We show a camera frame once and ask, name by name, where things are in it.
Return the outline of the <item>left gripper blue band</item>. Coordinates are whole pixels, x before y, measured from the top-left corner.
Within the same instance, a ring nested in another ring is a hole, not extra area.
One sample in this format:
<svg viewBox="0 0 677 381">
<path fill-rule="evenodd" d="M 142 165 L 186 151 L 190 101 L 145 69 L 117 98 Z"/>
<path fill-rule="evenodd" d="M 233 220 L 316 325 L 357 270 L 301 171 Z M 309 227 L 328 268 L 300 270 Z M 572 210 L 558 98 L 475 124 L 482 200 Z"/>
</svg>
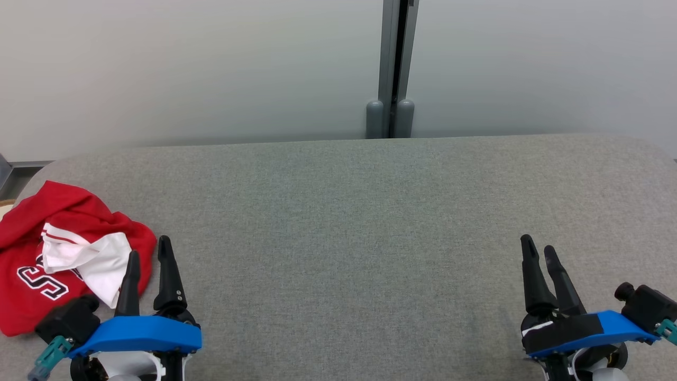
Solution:
<svg viewBox="0 0 677 381">
<path fill-rule="evenodd" d="M 159 237 L 159 294 L 156 316 L 140 316 L 140 257 L 129 253 L 115 318 L 69 352 L 72 380 L 184 380 L 189 359 L 203 347 L 203 335 L 181 280 L 171 239 Z"/>
</svg>

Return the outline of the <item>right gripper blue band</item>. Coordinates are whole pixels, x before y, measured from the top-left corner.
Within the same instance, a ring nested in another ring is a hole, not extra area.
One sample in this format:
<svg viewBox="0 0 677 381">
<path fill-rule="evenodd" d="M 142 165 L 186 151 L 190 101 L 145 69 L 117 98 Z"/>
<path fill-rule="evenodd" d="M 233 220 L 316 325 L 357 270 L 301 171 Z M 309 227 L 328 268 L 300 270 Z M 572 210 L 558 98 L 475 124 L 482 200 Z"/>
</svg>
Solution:
<svg viewBox="0 0 677 381">
<path fill-rule="evenodd" d="M 544 248 L 546 268 L 555 287 L 549 289 L 539 264 L 539 253 L 529 234 L 522 244 L 523 294 L 527 314 L 544 318 L 559 306 L 568 317 L 524 327 L 522 345 L 529 360 L 541 367 L 545 380 L 575 380 L 577 356 L 592 349 L 618 347 L 628 341 L 653 344 L 658 336 L 642 330 L 620 313 L 588 313 L 553 246 Z"/>
</svg>

